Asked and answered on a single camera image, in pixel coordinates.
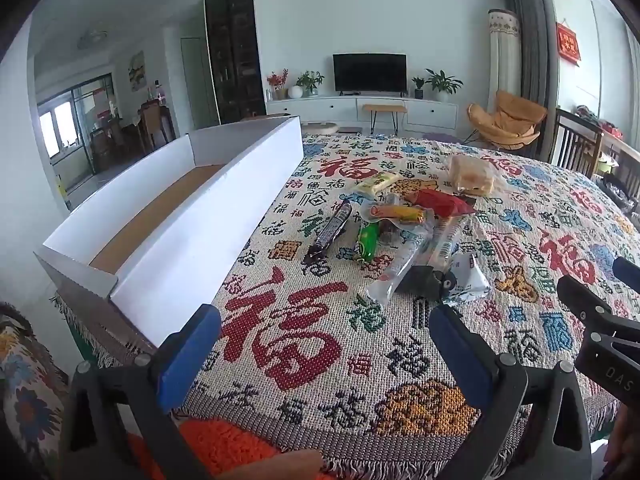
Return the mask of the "orange sleeve forearm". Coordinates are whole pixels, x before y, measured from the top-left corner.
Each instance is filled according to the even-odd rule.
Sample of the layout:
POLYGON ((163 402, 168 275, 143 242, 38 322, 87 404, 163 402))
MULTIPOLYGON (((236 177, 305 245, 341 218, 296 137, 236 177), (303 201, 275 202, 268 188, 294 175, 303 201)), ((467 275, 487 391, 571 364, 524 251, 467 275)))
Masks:
POLYGON ((174 426, 215 479, 333 479, 319 451, 281 452, 222 419, 183 418, 174 426))

